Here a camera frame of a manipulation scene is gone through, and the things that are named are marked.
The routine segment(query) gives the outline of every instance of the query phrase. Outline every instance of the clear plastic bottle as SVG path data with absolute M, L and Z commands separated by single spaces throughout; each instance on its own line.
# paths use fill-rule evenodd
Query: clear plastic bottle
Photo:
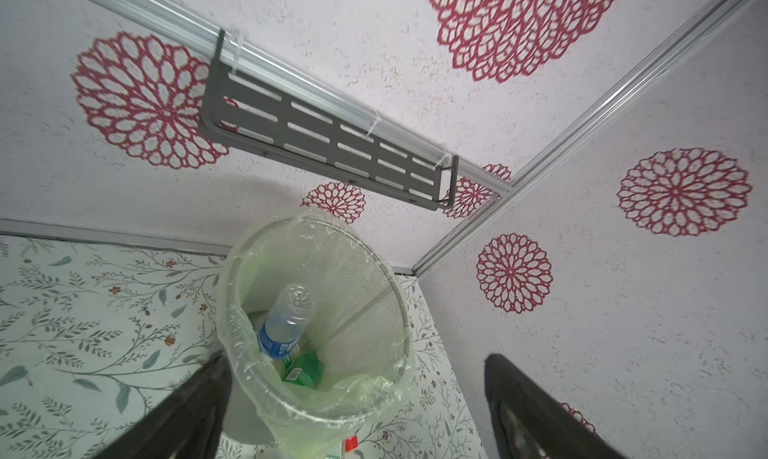
M 258 331 L 261 350 L 280 359 L 290 353 L 315 313 L 315 300 L 302 284 L 288 284 Z

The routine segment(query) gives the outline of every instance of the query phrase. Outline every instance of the floral floor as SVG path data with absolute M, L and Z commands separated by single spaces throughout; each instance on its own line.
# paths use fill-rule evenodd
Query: floral floor
M 223 258 L 0 236 L 0 456 L 89 457 L 206 361 Z M 432 316 L 406 291 L 413 397 L 348 459 L 485 459 Z M 223 436 L 217 457 L 275 445 Z

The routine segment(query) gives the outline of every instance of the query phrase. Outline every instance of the green leaf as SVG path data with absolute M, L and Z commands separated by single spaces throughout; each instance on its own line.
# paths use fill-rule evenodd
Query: green leaf
M 130 387 L 120 382 L 120 391 L 115 399 L 115 403 L 118 405 L 118 411 L 123 414 L 125 407 L 128 406 L 128 397 L 130 396 Z
M 18 381 L 24 377 L 27 377 L 27 369 L 23 365 L 17 365 L 6 372 L 3 377 L 0 377 L 0 386 L 4 386 L 8 382 Z
M 56 261 L 53 264 L 48 264 L 48 265 L 64 265 L 64 264 L 69 264 L 70 262 L 72 262 L 72 258 L 69 257 L 68 255 L 65 255 L 64 257 L 62 257 L 61 261 Z
M 171 312 L 171 313 L 170 313 L 170 317 L 172 317 L 172 318 L 176 319 L 177 317 L 179 317 L 179 316 L 181 315 L 181 313 L 182 313 L 182 312 L 184 312 L 184 310 L 185 310 L 186 308 L 187 308 L 187 305 L 186 305 L 186 304 L 185 304 L 185 305 L 182 305 L 181 307 L 179 307 L 179 308 L 178 308 L 178 309 L 176 309 L 175 311 Z
M 144 369 L 151 368 L 154 366 L 154 363 L 158 361 L 158 357 L 160 357 L 160 349 L 157 349 L 155 352 L 153 352 L 152 355 L 149 356 L 146 361 L 144 361 L 141 367 Z
M 93 382 L 89 381 L 88 379 L 75 379 L 72 382 L 74 382 L 77 385 L 81 385 L 81 386 L 85 387 L 86 389 L 91 389 L 92 391 L 99 391 L 99 392 L 101 392 L 101 389 L 99 389 L 96 384 L 94 384 Z

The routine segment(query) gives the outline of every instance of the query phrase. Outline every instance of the translucent trash bag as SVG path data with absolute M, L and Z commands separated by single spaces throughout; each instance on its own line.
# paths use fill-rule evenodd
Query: translucent trash bag
M 407 400 L 413 354 L 402 289 L 389 265 L 346 224 L 316 208 L 268 214 L 235 244 L 221 274 L 219 339 L 284 452 L 323 457 L 364 422 L 394 415 Z M 270 310 L 293 283 L 315 298 L 300 346 L 316 351 L 324 365 L 316 389 L 281 381 L 246 317 Z

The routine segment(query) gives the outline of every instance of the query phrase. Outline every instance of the red bottle cap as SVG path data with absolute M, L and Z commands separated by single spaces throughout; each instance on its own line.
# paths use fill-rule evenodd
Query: red bottle cap
M 351 438 L 346 440 L 346 444 L 344 444 L 344 449 L 346 452 L 354 451 L 357 449 L 357 436 L 352 436 Z

